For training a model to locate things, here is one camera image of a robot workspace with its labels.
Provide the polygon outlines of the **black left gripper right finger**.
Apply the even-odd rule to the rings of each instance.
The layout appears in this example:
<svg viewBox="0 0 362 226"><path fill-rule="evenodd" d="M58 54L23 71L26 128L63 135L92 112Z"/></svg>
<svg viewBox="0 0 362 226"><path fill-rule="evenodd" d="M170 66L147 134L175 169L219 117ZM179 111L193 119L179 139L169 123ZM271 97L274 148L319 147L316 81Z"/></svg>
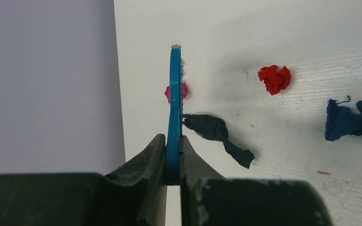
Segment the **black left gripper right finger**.
<svg viewBox="0 0 362 226"><path fill-rule="evenodd" d="M184 226L330 226L321 196L305 181L225 178L186 136L179 141Z"/></svg>

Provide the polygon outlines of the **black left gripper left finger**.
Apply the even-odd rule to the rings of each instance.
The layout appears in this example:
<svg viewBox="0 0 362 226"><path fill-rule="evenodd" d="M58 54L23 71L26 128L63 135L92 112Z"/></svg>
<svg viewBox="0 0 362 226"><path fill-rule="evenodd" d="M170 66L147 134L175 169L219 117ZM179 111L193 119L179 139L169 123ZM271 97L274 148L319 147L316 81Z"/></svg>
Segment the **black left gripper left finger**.
<svg viewBox="0 0 362 226"><path fill-rule="evenodd" d="M165 225L165 136L107 175L0 174L0 226Z"/></svg>

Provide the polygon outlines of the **blue hand brush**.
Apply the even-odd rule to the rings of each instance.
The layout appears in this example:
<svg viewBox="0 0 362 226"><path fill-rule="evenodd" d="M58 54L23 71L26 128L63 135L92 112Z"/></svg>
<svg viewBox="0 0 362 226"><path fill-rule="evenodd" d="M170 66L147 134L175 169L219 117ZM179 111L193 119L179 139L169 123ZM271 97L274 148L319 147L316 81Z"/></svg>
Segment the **blue hand brush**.
<svg viewBox="0 0 362 226"><path fill-rule="evenodd" d="M168 186L179 185L179 140L182 137L182 75L181 46L171 46L169 65L170 114L166 143L165 178Z"/></svg>

